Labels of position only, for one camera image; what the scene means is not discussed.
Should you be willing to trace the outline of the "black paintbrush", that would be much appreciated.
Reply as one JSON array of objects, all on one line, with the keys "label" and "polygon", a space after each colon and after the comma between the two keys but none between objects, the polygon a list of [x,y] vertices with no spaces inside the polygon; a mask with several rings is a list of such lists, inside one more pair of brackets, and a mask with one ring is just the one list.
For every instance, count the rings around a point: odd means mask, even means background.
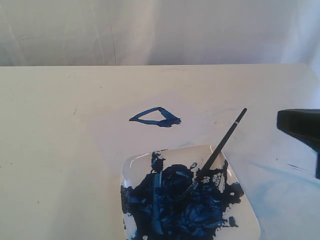
[{"label": "black paintbrush", "polygon": [[224,137],[222,138],[222,140],[220,141],[220,143],[217,145],[217,147],[215,148],[215,150],[212,152],[211,156],[209,157],[209,159],[205,162],[205,164],[203,165],[202,169],[198,172],[197,176],[195,177],[195,179],[193,180],[192,184],[182,193],[182,195],[175,201],[176,203],[181,203],[183,202],[185,199],[187,199],[192,192],[197,188],[197,186],[199,185],[199,183],[202,181],[202,179],[205,177],[205,175],[208,173],[208,171],[210,170],[211,166],[213,165],[213,163],[215,162],[216,158],[218,157],[218,155],[220,154],[220,152],[222,151],[222,149],[224,148],[224,146],[226,145],[227,141],[229,140],[229,138],[231,137],[231,135],[233,134],[233,132],[235,131],[236,127],[238,126],[239,122],[242,120],[242,118],[244,117],[244,115],[247,112],[247,108],[244,108],[241,113],[238,115],[238,117],[236,118],[236,120],[234,121],[234,123],[231,125],[231,127],[229,128],[229,130],[226,132],[226,134],[224,135]]}]

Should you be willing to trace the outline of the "white square paint plate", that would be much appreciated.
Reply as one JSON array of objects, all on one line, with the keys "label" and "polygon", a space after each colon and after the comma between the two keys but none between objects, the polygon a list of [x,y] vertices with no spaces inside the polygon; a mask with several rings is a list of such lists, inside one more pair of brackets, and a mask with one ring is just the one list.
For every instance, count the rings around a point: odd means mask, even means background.
[{"label": "white square paint plate", "polygon": [[178,202],[213,151],[212,145],[194,145],[124,162],[120,193],[126,239],[259,239],[256,215],[222,153],[192,195]]}]

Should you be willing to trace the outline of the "white paper sheet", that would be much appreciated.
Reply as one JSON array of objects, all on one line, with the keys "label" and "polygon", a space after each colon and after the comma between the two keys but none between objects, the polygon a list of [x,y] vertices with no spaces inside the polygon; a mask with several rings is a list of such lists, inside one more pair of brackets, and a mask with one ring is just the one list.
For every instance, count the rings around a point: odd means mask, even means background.
[{"label": "white paper sheet", "polygon": [[[154,107],[162,107],[181,120],[171,127],[159,127],[130,119]],[[112,178],[121,174],[123,162],[137,154],[180,147],[192,143],[212,128],[209,118],[174,91],[134,102],[110,113],[99,114],[89,125],[103,167]]]}]

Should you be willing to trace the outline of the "white backdrop cloth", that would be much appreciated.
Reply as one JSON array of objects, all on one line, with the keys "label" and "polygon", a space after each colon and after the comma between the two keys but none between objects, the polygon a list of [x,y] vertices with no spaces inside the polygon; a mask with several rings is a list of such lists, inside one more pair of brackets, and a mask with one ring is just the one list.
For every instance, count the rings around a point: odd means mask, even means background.
[{"label": "white backdrop cloth", "polygon": [[317,0],[3,0],[3,66],[306,63]]}]

